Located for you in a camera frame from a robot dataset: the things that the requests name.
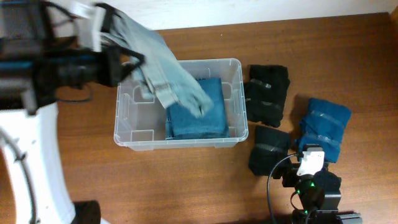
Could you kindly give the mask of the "blue taped garment bundle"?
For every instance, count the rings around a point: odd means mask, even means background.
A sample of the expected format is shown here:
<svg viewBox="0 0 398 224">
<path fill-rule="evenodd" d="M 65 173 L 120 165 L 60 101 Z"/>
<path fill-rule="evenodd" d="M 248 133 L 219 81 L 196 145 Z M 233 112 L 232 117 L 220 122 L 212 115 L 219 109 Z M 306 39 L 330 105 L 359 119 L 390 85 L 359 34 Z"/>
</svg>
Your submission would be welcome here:
<svg viewBox="0 0 398 224">
<path fill-rule="evenodd" d="M 336 163 L 351 110 L 327 100 L 311 98 L 305 116 L 299 122 L 302 136 L 295 140 L 299 151 L 306 145 L 319 145 L 325 161 Z"/>
</svg>

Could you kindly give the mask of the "light blue jeans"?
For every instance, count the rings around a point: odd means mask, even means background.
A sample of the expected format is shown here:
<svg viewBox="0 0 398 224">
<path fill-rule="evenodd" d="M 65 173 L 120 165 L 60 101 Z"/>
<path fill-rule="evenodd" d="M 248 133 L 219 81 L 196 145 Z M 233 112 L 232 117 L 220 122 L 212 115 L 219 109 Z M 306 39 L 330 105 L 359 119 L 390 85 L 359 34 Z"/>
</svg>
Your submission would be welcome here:
<svg viewBox="0 0 398 224">
<path fill-rule="evenodd" d="M 210 97 L 200 84 L 188 73 L 168 48 L 163 37 L 116 10 L 109 34 L 102 33 L 106 40 L 138 52 L 145 62 L 132 78 L 143 87 L 147 98 L 156 97 L 164 108 L 178 103 L 193 114 L 198 107 L 210 103 Z"/>
</svg>

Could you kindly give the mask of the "dark blue jeans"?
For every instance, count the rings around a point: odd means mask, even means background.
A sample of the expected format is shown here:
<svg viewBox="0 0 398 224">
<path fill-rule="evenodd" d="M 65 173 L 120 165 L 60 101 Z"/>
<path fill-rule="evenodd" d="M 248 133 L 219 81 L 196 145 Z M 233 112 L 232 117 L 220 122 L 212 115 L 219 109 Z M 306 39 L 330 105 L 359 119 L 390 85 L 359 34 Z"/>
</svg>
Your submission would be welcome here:
<svg viewBox="0 0 398 224">
<path fill-rule="evenodd" d="M 169 106 L 165 120 L 166 140 L 230 137 L 221 79 L 201 79 L 198 83 L 210 97 L 210 103 L 199 106 L 197 114 L 177 103 Z"/>
</svg>

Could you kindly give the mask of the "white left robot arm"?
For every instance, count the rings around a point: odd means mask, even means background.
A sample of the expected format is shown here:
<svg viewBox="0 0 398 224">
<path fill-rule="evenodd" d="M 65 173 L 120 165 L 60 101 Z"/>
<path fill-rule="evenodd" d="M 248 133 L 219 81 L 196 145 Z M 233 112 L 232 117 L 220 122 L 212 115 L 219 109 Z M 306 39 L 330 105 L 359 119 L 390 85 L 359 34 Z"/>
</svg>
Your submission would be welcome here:
<svg viewBox="0 0 398 224">
<path fill-rule="evenodd" d="M 59 88 L 90 82 L 114 87 L 141 67 L 142 54 L 111 45 L 74 49 L 57 41 L 50 1 L 1 2 L 1 152 L 17 223 L 103 223 L 95 200 L 73 202 L 57 140 Z"/>
</svg>

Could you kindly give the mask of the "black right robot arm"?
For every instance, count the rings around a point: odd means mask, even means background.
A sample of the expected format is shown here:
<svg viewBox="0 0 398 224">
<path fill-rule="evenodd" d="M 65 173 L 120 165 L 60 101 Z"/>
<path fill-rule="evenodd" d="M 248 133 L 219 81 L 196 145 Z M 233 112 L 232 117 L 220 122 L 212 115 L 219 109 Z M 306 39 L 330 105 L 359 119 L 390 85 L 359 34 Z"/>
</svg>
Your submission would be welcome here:
<svg viewBox="0 0 398 224">
<path fill-rule="evenodd" d="M 360 213 L 352 210 L 338 210 L 342 195 L 340 191 L 341 177 L 328 169 L 329 163 L 324 163 L 323 168 L 314 175 L 299 176 L 299 164 L 283 165 L 276 168 L 274 179 L 281 179 L 282 186 L 293 188 L 290 196 L 298 197 L 301 208 L 294 206 L 291 215 L 277 216 L 278 223 L 289 224 L 362 224 Z"/>
</svg>

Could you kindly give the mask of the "black taped garment lower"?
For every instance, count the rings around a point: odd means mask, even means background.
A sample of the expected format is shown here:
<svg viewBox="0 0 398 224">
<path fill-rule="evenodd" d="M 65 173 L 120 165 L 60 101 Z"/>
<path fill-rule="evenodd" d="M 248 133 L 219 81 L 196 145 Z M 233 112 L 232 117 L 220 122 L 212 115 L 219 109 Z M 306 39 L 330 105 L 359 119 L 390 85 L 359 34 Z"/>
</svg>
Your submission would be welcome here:
<svg viewBox="0 0 398 224">
<path fill-rule="evenodd" d="M 254 141 L 248 166 L 255 176 L 269 176 L 292 146 L 289 133 L 265 126 L 256 126 Z"/>
</svg>

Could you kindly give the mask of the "black taped garment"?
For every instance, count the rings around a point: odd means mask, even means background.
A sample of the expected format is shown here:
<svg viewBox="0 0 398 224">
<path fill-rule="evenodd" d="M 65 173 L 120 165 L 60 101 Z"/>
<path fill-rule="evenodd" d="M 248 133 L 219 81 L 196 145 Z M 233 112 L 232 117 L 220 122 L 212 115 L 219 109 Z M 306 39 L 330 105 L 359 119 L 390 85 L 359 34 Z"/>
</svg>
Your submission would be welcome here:
<svg viewBox="0 0 398 224">
<path fill-rule="evenodd" d="M 288 69 L 282 65 L 251 65 L 249 81 L 244 84 L 248 120 L 278 128 L 283 118 Z"/>
<path fill-rule="evenodd" d="M 254 141 L 248 166 L 255 176 L 269 176 L 292 146 L 289 133 L 265 126 L 256 126 Z"/>
</svg>

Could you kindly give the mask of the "clear plastic storage bin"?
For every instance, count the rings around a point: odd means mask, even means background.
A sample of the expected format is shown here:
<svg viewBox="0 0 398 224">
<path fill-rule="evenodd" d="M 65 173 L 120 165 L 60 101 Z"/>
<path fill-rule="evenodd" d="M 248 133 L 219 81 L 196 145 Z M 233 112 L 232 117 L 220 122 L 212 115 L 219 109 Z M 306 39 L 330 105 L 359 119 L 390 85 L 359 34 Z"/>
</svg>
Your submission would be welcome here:
<svg viewBox="0 0 398 224">
<path fill-rule="evenodd" d="M 229 125 L 229 138 L 165 139 L 166 110 L 158 99 L 144 99 L 137 81 L 128 78 L 118 86 L 114 141 L 134 151 L 188 147 L 233 147 L 249 135 L 241 62 L 235 58 L 181 60 L 196 79 L 220 78 Z"/>
</svg>

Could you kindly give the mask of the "black taped garment upper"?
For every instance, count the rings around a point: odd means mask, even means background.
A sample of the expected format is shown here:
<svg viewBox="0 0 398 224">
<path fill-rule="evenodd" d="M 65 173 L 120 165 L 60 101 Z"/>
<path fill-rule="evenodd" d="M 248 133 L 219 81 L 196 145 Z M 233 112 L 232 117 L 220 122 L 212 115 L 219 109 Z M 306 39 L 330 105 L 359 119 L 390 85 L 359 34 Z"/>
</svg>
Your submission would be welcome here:
<svg viewBox="0 0 398 224">
<path fill-rule="evenodd" d="M 282 65 L 251 65 L 249 81 L 244 84 L 248 120 L 278 128 L 283 118 L 288 69 Z"/>
</svg>

